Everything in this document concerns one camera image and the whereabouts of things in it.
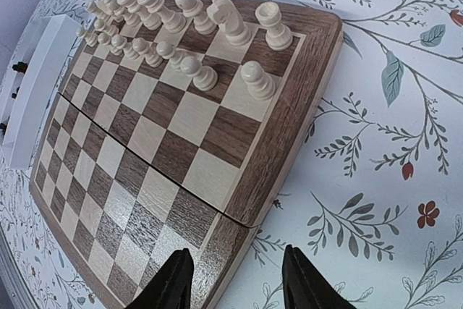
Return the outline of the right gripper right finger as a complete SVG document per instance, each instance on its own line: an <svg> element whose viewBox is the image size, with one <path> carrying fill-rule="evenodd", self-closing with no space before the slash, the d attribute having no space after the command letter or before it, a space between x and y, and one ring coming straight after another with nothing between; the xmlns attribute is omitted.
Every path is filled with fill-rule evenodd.
<svg viewBox="0 0 463 309"><path fill-rule="evenodd" d="M282 281L285 308L355 309L298 247L287 245L285 248Z"/></svg>

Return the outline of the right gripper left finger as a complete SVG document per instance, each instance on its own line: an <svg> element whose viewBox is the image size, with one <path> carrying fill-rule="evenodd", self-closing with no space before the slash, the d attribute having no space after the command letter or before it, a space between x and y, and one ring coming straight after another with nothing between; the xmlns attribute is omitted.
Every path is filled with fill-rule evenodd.
<svg viewBox="0 0 463 309"><path fill-rule="evenodd" d="M189 250L175 250L126 309L191 308L193 273Z"/></svg>

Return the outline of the white plastic tray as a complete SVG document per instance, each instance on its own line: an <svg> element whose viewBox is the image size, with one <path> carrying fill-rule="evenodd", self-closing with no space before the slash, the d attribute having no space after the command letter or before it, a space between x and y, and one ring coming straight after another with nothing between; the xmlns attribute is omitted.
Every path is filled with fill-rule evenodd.
<svg viewBox="0 0 463 309"><path fill-rule="evenodd" d="M12 169L27 169L54 86L77 39L80 23L66 14L33 20L13 62L25 73L7 71L1 89L1 152Z"/></svg>

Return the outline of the wooden chess board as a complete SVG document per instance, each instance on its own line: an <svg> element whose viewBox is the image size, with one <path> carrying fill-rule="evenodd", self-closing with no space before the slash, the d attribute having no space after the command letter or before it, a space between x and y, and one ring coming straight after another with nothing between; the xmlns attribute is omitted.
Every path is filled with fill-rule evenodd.
<svg viewBox="0 0 463 309"><path fill-rule="evenodd" d="M120 25L140 51L167 41L218 74L198 90L169 61L82 44L48 116L30 191L88 286L68 308L124 308L175 250L194 262L191 306L214 308L294 161L342 41L335 14L278 4L293 41L272 50L255 10L234 0L251 40L232 46L188 21L179 33ZM240 76L257 61L276 92Z"/></svg>

